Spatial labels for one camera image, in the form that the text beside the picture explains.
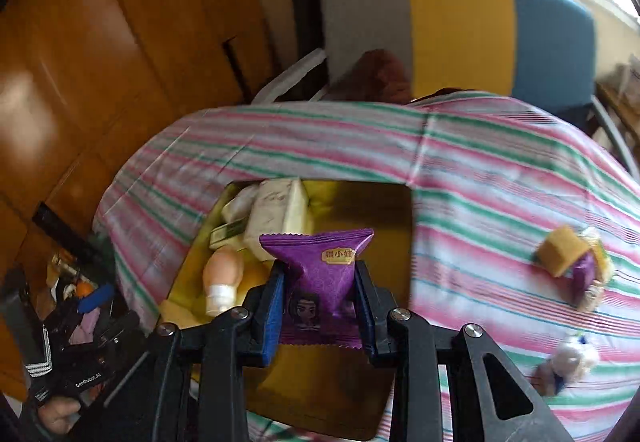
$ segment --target yellow sponge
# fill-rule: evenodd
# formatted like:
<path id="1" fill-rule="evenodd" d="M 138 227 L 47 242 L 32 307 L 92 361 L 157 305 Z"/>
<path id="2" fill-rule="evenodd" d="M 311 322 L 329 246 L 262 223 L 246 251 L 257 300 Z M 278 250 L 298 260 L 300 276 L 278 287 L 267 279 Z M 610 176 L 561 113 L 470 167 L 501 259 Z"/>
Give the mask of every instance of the yellow sponge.
<path id="1" fill-rule="evenodd" d="M 559 278 L 589 249 L 589 244 L 578 237 L 573 229 L 561 226 L 549 233 L 536 254 L 549 274 Z"/>

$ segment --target blue gripper pad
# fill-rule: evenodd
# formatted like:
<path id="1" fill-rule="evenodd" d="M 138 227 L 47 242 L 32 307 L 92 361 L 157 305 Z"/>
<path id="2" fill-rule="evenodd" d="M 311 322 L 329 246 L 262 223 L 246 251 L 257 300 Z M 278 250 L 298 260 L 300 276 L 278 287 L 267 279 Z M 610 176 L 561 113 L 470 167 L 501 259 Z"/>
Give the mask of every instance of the blue gripper pad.
<path id="1" fill-rule="evenodd" d="M 269 366 L 278 348 L 280 328 L 282 327 L 282 313 L 284 310 L 284 274 L 279 272 L 275 276 L 273 295 L 264 323 L 264 338 L 262 340 L 262 363 Z"/>
<path id="2" fill-rule="evenodd" d="M 374 324 L 367 294 L 364 291 L 364 285 L 360 279 L 360 274 L 355 271 L 354 275 L 355 297 L 353 306 L 358 320 L 358 329 L 360 330 L 360 339 L 362 340 L 362 348 L 367 356 L 374 355 Z"/>
<path id="3" fill-rule="evenodd" d="M 78 302 L 78 313 L 86 314 L 91 312 L 94 308 L 100 307 L 103 303 L 107 303 L 108 300 L 113 298 L 115 289 L 111 283 L 106 283 L 101 287 L 98 287 L 95 291 L 86 297 L 83 297 Z"/>

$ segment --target purple snack package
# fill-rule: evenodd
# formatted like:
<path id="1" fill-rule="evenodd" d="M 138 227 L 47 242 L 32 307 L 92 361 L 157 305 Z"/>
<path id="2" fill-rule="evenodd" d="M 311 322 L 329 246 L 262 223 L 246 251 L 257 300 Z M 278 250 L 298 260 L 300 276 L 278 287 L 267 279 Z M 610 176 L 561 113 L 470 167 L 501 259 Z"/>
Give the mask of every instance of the purple snack package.
<path id="1" fill-rule="evenodd" d="M 595 277 L 596 259 L 592 251 L 587 251 L 587 253 L 572 266 L 572 289 L 574 291 L 574 303 L 576 307 Z"/>
<path id="2" fill-rule="evenodd" d="M 353 309 L 355 259 L 373 229 L 317 235 L 261 235 L 260 245 L 288 264 L 280 343 L 362 348 Z"/>

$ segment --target blue object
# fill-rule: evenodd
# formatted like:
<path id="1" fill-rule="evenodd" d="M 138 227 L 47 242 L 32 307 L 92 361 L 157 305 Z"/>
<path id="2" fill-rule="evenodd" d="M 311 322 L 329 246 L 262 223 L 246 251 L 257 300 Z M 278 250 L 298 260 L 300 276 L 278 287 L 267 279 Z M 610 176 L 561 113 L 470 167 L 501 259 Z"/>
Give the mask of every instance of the blue object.
<path id="1" fill-rule="evenodd" d="M 106 283 L 78 302 L 78 312 L 81 314 L 91 312 L 95 308 L 100 307 L 100 305 L 107 303 L 110 299 L 113 299 L 114 294 L 115 289 L 113 285 Z"/>
<path id="2" fill-rule="evenodd" d="M 269 366 L 276 353 L 280 340 L 280 328 L 282 327 L 282 313 L 284 310 L 284 274 L 278 275 L 273 298 L 269 304 L 267 320 L 264 325 L 264 341 L 262 343 L 262 361 L 265 367 Z"/>
<path id="3" fill-rule="evenodd" d="M 375 336 L 373 316 L 369 308 L 369 303 L 367 302 L 367 293 L 357 273 L 354 278 L 354 283 L 356 295 L 353 304 L 356 310 L 356 318 L 358 319 L 362 349 L 367 353 L 367 356 L 372 357 L 374 355 Z"/>
<path id="4" fill-rule="evenodd" d="M 591 14 L 572 0 L 514 2 L 518 47 L 512 95 L 563 119 L 562 114 L 580 113 L 591 105 L 594 90 Z"/>
<path id="5" fill-rule="evenodd" d="M 564 385 L 565 385 L 564 378 L 560 377 L 560 375 L 554 372 L 554 386 L 556 389 L 556 395 L 560 393 L 560 391 L 564 388 Z"/>

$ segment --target cartoon character print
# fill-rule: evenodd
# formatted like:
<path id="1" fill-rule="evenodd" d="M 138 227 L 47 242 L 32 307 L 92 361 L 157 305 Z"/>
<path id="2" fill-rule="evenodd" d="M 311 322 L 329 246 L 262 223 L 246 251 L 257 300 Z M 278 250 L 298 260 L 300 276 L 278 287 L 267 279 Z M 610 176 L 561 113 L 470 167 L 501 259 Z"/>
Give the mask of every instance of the cartoon character print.
<path id="1" fill-rule="evenodd" d="M 295 290 L 289 299 L 289 316 L 302 331 L 320 329 L 320 296 L 315 292 Z"/>

